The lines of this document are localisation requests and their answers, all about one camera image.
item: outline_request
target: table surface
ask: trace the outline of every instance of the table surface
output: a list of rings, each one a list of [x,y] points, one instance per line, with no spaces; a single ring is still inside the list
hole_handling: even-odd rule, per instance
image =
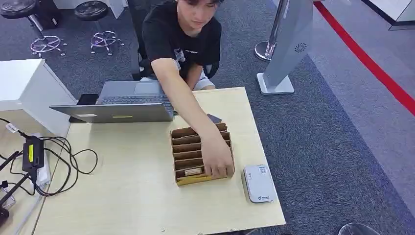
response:
[[[43,136],[49,135],[47,130],[36,123],[29,115],[27,115],[24,111],[1,111],[0,117],[5,118],[7,120],[17,120],[19,123],[24,123],[22,126],[18,126],[21,130],[25,131],[26,134],[34,134],[34,133],[41,133]],[[10,133],[5,128],[5,123],[0,121],[0,154],[4,157],[9,157],[15,151],[21,151],[23,149],[24,139],[18,133]],[[56,153],[60,154],[61,147],[58,147],[55,144],[51,144],[51,142],[46,144],[46,147],[52,149]],[[47,153],[46,156],[49,160],[49,168],[53,171],[57,164],[57,158],[55,156],[50,157],[51,154]],[[10,174],[10,164],[7,165],[2,171],[0,171],[0,181],[7,180],[8,182],[17,183],[22,176]],[[13,172],[24,173],[22,171],[22,158],[19,157],[15,160],[13,164]],[[33,187],[30,184],[29,180],[26,180],[23,183],[23,187],[30,192],[33,191]],[[33,205],[38,199],[38,194],[36,193],[35,196],[28,195],[25,191],[21,188],[17,189],[13,197],[16,199],[16,203],[13,207],[9,209],[10,216],[6,223],[2,225],[0,228],[0,234],[13,234],[19,224],[23,221],[26,215],[30,212]],[[35,207],[31,216],[22,227],[19,235],[30,235],[33,233],[33,229],[36,224],[36,220],[39,216],[41,206],[43,204],[44,198],[41,199],[41,202]]]
[[[45,200],[35,234],[197,235],[285,224],[278,199],[254,204],[244,189],[244,166],[267,164],[245,89],[198,91],[195,97],[229,127],[235,158],[231,179],[177,186],[169,131],[188,126],[181,117],[72,124],[68,140],[74,152],[94,149],[98,166],[93,174],[80,175],[71,190]],[[94,164],[89,153],[77,160],[84,171]],[[59,162],[50,190],[66,175]]]

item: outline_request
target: red floor stripe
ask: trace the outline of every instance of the red floor stripe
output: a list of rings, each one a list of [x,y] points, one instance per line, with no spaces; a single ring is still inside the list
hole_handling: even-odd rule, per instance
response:
[[[346,30],[337,22],[327,8],[319,1],[314,2],[321,15],[343,40],[346,46],[359,58],[373,75],[392,93],[393,96],[415,116],[415,100],[406,93],[385,71],[372,60],[368,54],[353,40]]]

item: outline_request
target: black cable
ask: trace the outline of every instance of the black cable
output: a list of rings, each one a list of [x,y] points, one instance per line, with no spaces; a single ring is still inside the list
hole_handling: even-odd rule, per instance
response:
[[[7,158],[3,157],[1,154],[0,154],[0,158],[3,160],[7,160]]]
[[[70,164],[69,164],[66,160],[64,160],[63,158],[61,158],[56,152],[54,152],[51,149],[45,148],[46,151],[52,153],[59,160],[61,160],[64,164],[67,165],[67,167],[68,167],[68,174],[67,174],[66,179],[65,179],[64,183],[62,184],[62,186],[58,190],[56,190],[55,192],[45,192],[38,185],[36,185],[35,186],[35,190],[40,195],[42,195],[44,197],[54,196],[54,195],[57,195],[59,193],[62,193],[62,192],[65,192],[65,191],[71,189],[73,186],[75,186],[76,182],[78,181],[79,173],[86,174],[86,175],[87,174],[91,174],[95,170],[96,166],[98,165],[98,154],[95,151],[93,151],[92,149],[84,149],[84,150],[79,151],[79,152],[77,152],[75,154],[72,154],[72,146],[70,145],[69,141],[66,138],[63,138],[63,137],[41,137],[39,139],[44,140],[44,141],[51,141],[51,142],[57,144],[58,146],[62,147],[69,154],[69,162],[70,162]],[[83,152],[86,152],[86,151],[90,151],[90,152],[94,153],[94,155],[95,155],[95,165],[88,172],[84,172],[84,171],[81,171],[79,169],[78,161],[75,158],[76,155],[78,155],[80,153],[83,153]],[[65,186],[68,184],[68,181],[69,181],[69,178],[70,178],[71,166],[75,169],[75,180],[74,180],[74,182],[69,187],[65,188]]]
[[[6,119],[4,119],[4,118],[1,118],[0,117],[0,120],[2,120],[2,121],[4,121],[5,123],[7,123],[7,124],[10,124],[10,122],[9,121],[7,121]],[[21,136],[23,136],[25,139],[28,139],[29,138],[29,136],[28,135],[26,135],[24,132],[22,132],[22,131],[20,131],[20,130],[17,130],[17,132],[21,135]]]
[[[16,183],[12,183],[12,182],[7,182],[10,185],[16,185]],[[23,186],[19,186],[19,188],[23,189],[27,194],[29,194],[30,196],[35,195],[35,187],[33,187],[33,193],[30,193],[27,189],[23,188]]]
[[[6,122],[7,124],[9,124],[10,122],[9,121],[7,121],[6,119],[3,119],[3,118],[0,118],[0,120],[2,120],[2,121],[4,121],[4,122]],[[20,130],[17,130],[18,132],[19,132],[19,134],[21,135],[21,136],[23,136],[25,139],[28,139],[28,138],[30,138],[28,135],[26,135],[24,132],[22,132],[22,131],[20,131]],[[45,191],[43,191],[43,189],[41,189],[41,187],[39,186],[39,185],[37,185],[36,184],[36,179],[34,179],[34,178],[30,178],[30,180],[32,181],[32,183],[33,183],[33,186],[34,186],[34,190],[36,190],[40,195],[42,195],[42,196],[44,196],[44,197],[50,197],[50,196],[54,196],[54,195],[57,195],[57,194],[59,194],[59,193],[62,193],[62,192],[65,192],[65,191],[67,191],[67,190],[69,190],[69,189],[71,189],[75,184],[76,184],[76,182],[78,181],[78,178],[79,178],[79,174],[81,173],[81,174],[85,174],[85,175],[88,175],[88,174],[91,174],[94,170],[95,170],[95,168],[96,168],[96,166],[98,165],[98,154],[95,152],[95,151],[93,151],[92,149],[84,149],[84,150],[81,150],[81,151],[79,151],[79,152],[77,152],[77,153],[75,153],[75,154],[73,154],[72,153],[72,146],[70,145],[70,143],[69,143],[69,141],[66,139],[66,138],[64,138],[64,137],[41,137],[41,138],[39,138],[40,140],[44,140],[44,141],[51,141],[51,142],[53,142],[53,143],[55,143],[55,144],[57,144],[58,146],[60,146],[61,148],[63,148],[68,154],[69,154],[69,162],[70,162],[70,164],[67,162],[67,161],[65,161],[63,158],[61,158],[56,152],[54,152],[53,150],[51,150],[51,149],[48,149],[48,148],[45,148],[45,151],[48,151],[48,152],[50,152],[50,153],[52,153],[53,155],[55,155],[55,157],[57,157],[59,160],[61,160],[61,161],[63,161],[63,163],[64,164],[66,164],[67,165],[67,167],[68,167],[68,175],[67,175],[67,177],[66,177],[66,179],[65,179],[65,181],[64,181],[64,183],[62,184],[62,186],[58,189],[58,190],[56,190],[56,192],[45,192]],[[75,156],[76,155],[78,155],[78,154],[81,154],[81,153],[83,153],[83,152],[86,152],[86,151],[90,151],[90,152],[92,152],[94,155],[95,155],[95,165],[93,166],[93,168],[90,170],[90,171],[88,171],[88,172],[85,172],[85,171],[81,171],[80,169],[79,169],[79,166],[78,166],[78,161],[76,160],[76,158],[75,158]],[[3,156],[1,156],[0,155],[0,158],[2,158],[2,159],[4,159],[4,160],[7,160],[7,158],[5,158],[5,157],[3,157]],[[12,160],[12,163],[11,163],[11,166],[10,166],[10,173],[11,174],[19,174],[19,175],[24,175],[24,174],[22,174],[22,173],[17,173],[17,172],[12,172],[12,167],[13,167],[13,162],[14,162],[14,160],[15,159],[13,159]],[[69,186],[68,188],[65,188],[65,186],[67,185],[67,183],[68,183],[68,181],[69,181],[69,178],[70,178],[70,174],[71,174],[71,166],[75,169],[75,172],[76,172],[76,175],[75,175],[75,181],[72,183],[72,185],[71,186]],[[28,190],[26,190],[25,188],[23,188],[23,187],[21,187],[23,190],[25,190],[29,195],[34,195],[34,192],[33,192],[33,194],[31,194]]]

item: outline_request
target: yellow label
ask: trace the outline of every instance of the yellow label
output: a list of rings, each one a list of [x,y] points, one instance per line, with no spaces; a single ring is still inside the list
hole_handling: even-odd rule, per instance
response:
[[[29,162],[33,162],[33,145],[29,145]]]
[[[133,116],[113,116],[113,118],[132,118]]]
[[[205,177],[192,177],[189,176],[189,178],[180,180],[177,182],[177,185],[188,185],[188,184],[193,184],[193,183],[198,183],[198,182],[203,182],[203,181],[209,181],[212,180],[211,176],[205,176]]]

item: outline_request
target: white stand base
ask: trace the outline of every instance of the white stand base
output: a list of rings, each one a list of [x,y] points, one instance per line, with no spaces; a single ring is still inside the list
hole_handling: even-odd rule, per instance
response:
[[[264,73],[258,73],[256,75],[256,79],[259,83],[259,87],[261,88],[261,94],[268,95],[268,94],[292,94],[294,93],[293,84],[291,84],[290,78],[286,76],[278,86],[275,88],[267,88],[264,82]]]

